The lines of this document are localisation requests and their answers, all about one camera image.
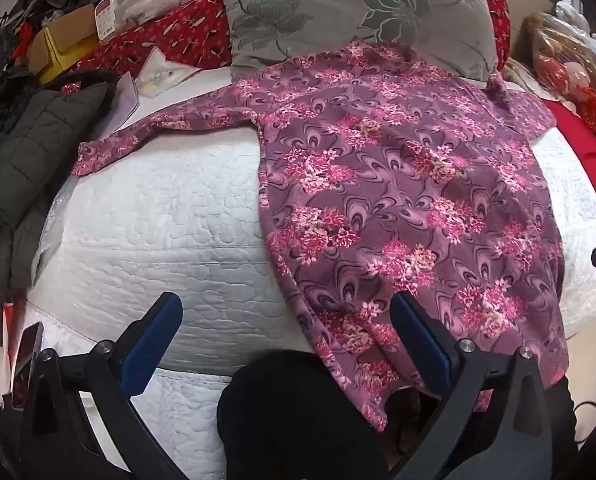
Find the purple floral shirt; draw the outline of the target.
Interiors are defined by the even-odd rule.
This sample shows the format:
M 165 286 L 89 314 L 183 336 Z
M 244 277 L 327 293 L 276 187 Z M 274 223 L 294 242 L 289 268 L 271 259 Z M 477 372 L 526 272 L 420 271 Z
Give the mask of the purple floral shirt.
M 563 244 L 530 146 L 554 124 L 498 76 L 478 88 L 407 48 L 353 41 L 82 143 L 74 174 L 168 131 L 254 127 L 278 286 L 335 382 L 383 430 L 388 396 L 423 387 L 389 319 L 397 292 L 482 350 L 528 347 L 546 386 L 565 376 Z

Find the pile of clothes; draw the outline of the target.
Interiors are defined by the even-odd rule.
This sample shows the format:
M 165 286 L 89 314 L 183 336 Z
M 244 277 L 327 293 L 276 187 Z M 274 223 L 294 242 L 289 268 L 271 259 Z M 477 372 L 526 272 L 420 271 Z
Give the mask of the pile of clothes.
M 34 35 L 54 18 L 61 18 L 87 4 L 100 0 L 18 0 L 13 9 L 0 16 L 0 50 L 5 62 L 21 60 Z

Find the red blanket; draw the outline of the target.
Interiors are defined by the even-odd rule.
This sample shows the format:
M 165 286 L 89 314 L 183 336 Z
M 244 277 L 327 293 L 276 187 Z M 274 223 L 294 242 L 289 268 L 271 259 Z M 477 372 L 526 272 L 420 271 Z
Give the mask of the red blanket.
M 560 102 L 543 100 L 556 119 L 556 127 L 577 155 L 596 192 L 596 134 Z

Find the plastic-wrapped doll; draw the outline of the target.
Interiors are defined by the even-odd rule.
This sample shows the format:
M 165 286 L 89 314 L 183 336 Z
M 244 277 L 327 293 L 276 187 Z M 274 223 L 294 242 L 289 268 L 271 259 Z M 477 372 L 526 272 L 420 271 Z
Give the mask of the plastic-wrapped doll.
M 544 12 L 531 13 L 525 24 L 538 81 L 554 96 L 571 103 L 596 132 L 596 40 Z

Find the white quilted mattress cover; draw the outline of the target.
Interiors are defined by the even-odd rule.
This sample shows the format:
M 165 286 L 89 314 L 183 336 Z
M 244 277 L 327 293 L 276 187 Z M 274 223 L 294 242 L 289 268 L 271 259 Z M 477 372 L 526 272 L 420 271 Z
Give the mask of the white quilted mattress cover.
M 224 70 L 182 89 L 178 104 L 227 87 Z M 596 316 L 596 194 L 556 127 L 530 143 L 548 185 L 563 244 L 560 313 L 568 338 Z M 254 127 L 158 134 L 112 164 L 74 174 L 56 198 L 28 306 L 59 324 L 46 348 L 59 356 L 117 340 L 164 292 L 182 302 L 182 323 L 145 389 L 131 399 L 160 446 L 189 479 L 224 479 L 235 448 L 270 448 L 289 437 L 339 478 L 356 466 L 375 429 L 351 403 L 304 336 L 270 261 L 260 226 L 260 145 Z M 248 372 L 240 398 L 255 434 L 235 448 L 218 408 Z

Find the dark green puffer jacket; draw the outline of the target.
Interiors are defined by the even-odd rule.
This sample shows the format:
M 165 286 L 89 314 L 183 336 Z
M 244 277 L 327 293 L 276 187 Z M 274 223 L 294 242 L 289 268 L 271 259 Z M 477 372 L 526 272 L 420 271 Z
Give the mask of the dark green puffer jacket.
M 3 309 L 31 285 L 31 263 L 53 198 L 80 143 L 110 111 L 117 76 L 82 70 L 0 103 L 0 347 Z

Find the white paper sheets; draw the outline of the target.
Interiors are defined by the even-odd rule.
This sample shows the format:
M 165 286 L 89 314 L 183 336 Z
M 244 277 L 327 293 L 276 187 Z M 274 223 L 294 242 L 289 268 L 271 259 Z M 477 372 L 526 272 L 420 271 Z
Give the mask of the white paper sheets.
M 125 73 L 116 85 L 116 93 L 107 115 L 93 133 L 95 140 L 117 131 L 138 109 L 140 98 L 153 99 L 199 72 L 199 68 L 169 61 L 158 47 L 150 50 L 138 76 Z

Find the yellow cardboard box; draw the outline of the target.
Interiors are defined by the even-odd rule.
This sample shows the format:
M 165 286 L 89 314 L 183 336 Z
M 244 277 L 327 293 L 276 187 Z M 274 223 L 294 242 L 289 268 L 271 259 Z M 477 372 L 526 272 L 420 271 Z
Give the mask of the yellow cardboard box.
M 94 51 L 99 42 L 94 6 L 82 6 L 36 34 L 27 55 L 28 70 L 39 84 L 48 84 Z

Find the grey floral pillow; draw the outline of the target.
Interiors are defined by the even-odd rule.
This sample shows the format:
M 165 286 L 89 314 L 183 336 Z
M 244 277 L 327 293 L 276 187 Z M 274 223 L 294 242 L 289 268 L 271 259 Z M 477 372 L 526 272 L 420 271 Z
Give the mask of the grey floral pillow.
M 234 72 L 243 76 L 354 38 L 403 44 L 448 72 L 485 81 L 496 70 L 486 0 L 223 0 Z

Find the white plastic bag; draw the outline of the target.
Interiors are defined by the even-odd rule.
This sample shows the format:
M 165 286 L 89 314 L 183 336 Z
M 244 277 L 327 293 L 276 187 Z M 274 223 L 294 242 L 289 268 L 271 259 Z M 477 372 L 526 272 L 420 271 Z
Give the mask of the white plastic bag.
M 123 0 L 116 9 L 118 28 L 143 25 L 177 8 L 182 0 Z

